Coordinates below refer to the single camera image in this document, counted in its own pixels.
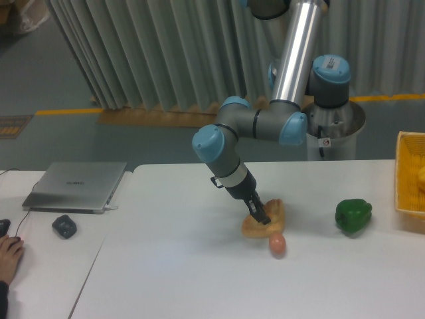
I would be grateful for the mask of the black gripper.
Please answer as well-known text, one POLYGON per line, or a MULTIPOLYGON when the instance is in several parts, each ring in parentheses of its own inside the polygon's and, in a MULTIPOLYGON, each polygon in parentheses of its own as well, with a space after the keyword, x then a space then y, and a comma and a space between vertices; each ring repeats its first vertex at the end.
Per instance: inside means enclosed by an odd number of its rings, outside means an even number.
POLYGON ((256 192, 256 180, 250 171, 247 172, 246 177, 239 184, 225 187, 225 189, 234 199, 245 202, 250 215, 258 223, 263 225, 270 223, 271 220, 264 210, 264 204, 256 192))

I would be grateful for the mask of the person's hand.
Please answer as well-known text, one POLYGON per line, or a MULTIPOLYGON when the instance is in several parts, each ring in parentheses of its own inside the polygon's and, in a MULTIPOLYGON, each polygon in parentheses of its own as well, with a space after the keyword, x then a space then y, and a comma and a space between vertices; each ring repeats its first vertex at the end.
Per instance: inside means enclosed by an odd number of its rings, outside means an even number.
POLYGON ((19 261, 24 253, 24 241, 20 237, 1 237, 1 282, 12 283, 19 261))

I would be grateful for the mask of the dark sleeved forearm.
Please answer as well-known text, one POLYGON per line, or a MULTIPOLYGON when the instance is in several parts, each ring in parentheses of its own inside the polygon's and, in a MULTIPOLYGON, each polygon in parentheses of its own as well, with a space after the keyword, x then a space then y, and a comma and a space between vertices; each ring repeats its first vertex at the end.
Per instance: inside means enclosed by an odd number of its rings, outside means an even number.
POLYGON ((9 293, 9 285, 0 281, 0 319, 6 319, 7 311, 8 311, 8 293, 9 293))

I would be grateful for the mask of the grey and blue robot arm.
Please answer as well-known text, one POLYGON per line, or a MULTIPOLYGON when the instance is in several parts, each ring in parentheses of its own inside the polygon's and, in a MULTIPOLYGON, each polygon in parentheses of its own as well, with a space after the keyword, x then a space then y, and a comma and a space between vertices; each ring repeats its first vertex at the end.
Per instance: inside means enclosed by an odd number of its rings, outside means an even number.
POLYGON ((256 180, 235 147, 241 137, 300 145, 307 134, 307 115, 301 112, 306 94, 324 108, 348 102, 351 79, 348 62, 334 54, 313 56, 321 20, 330 1, 242 1, 262 22, 275 61, 267 110, 253 110, 247 100, 231 96, 220 107, 214 124, 202 127, 192 139, 199 159, 213 172, 211 181, 245 202, 250 215, 267 225, 270 218, 256 192, 256 180))

